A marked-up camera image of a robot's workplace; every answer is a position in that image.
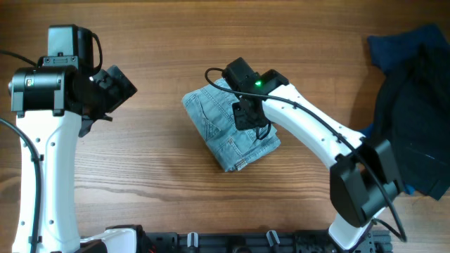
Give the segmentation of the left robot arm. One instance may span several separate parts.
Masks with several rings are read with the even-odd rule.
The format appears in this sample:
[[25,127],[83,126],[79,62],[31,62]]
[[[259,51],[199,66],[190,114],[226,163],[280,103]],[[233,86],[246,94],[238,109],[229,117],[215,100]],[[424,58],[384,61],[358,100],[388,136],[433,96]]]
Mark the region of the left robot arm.
[[98,36],[76,25],[49,28],[48,52],[8,85],[22,176],[14,252],[136,252],[139,232],[115,226],[81,238],[75,215],[79,138],[136,93],[116,66],[107,70]]

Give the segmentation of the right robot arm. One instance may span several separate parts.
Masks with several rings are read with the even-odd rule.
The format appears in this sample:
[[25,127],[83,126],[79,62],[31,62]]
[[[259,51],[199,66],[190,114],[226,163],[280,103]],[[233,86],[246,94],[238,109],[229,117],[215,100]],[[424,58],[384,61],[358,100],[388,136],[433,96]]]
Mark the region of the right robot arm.
[[385,209],[394,217],[397,236],[406,239],[393,206],[404,184],[387,139],[369,138],[336,122],[275,70],[259,74],[238,58],[221,75],[238,98],[232,105],[237,129],[259,131],[278,124],[325,165],[337,212],[328,235],[338,250],[355,249]]

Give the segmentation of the light blue denim shorts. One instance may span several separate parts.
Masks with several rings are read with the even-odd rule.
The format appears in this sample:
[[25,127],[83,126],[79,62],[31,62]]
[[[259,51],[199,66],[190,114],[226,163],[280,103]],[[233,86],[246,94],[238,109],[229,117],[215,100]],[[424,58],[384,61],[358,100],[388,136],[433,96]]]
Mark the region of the light blue denim shorts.
[[196,129],[222,169],[240,171],[250,163],[269,154],[281,144],[276,129],[258,140],[256,131],[236,128],[232,105],[238,99],[208,84],[187,93],[182,103]]

